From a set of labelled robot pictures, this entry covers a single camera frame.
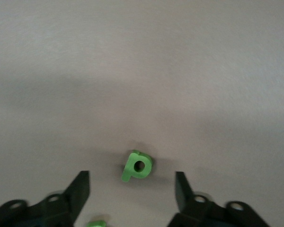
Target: mounting hole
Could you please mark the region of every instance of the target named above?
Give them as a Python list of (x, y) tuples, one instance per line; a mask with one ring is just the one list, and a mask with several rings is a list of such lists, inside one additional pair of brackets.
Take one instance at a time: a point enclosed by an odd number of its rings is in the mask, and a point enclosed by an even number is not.
[(134, 169), (136, 172), (141, 172), (145, 168), (145, 164), (142, 161), (137, 161), (134, 164)]
[(59, 196), (53, 196), (51, 198), (48, 199), (49, 202), (54, 202), (57, 201), (59, 199)]
[(195, 197), (195, 200), (196, 200), (197, 202), (206, 202), (206, 199), (204, 199), (202, 196), (199, 196), (199, 195), (197, 195), (197, 196)]
[(235, 210), (244, 210), (244, 208), (240, 204), (235, 202), (231, 204), (231, 207)]
[(22, 205), (21, 202), (17, 202), (17, 203), (14, 203), (13, 205), (11, 205), (9, 208), (10, 209), (16, 209), (16, 208), (20, 207), (21, 205)]

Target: green object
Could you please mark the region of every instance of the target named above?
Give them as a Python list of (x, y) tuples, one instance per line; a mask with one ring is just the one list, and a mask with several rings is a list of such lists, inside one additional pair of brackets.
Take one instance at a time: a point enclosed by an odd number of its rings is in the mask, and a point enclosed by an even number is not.
[(124, 182), (128, 182), (132, 176), (145, 178), (150, 174), (151, 167), (152, 159), (149, 155), (133, 150), (128, 157), (121, 179)]
[(106, 222), (105, 221), (93, 221), (89, 222), (86, 227), (105, 227)]

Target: green foam letter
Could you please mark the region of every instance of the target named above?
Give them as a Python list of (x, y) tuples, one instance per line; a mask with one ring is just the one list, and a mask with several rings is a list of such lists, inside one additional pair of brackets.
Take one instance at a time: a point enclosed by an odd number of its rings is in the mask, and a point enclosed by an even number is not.
[(105, 221), (93, 221), (87, 224), (87, 227), (105, 227)]
[(150, 156), (133, 150), (128, 157), (121, 179), (124, 182), (128, 182), (132, 176), (135, 178), (145, 178), (150, 174), (151, 166), (152, 159)]

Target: white surface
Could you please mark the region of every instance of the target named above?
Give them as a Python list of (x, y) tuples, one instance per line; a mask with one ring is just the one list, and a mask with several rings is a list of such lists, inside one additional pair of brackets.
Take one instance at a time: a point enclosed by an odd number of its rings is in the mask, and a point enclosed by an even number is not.
[[(121, 183), (137, 148), (152, 176)], [(77, 227), (164, 227), (174, 171), (284, 227), (284, 1), (0, 0), (0, 205), (91, 171)]]

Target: green piece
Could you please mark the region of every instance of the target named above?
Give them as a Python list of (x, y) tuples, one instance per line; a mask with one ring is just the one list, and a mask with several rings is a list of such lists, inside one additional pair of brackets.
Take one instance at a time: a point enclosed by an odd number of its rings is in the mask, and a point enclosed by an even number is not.
[(89, 222), (86, 227), (105, 227), (106, 222), (105, 221), (93, 221)]
[(132, 176), (145, 178), (150, 174), (151, 167), (152, 159), (149, 155), (133, 150), (128, 157), (121, 179), (124, 182), (128, 182)]

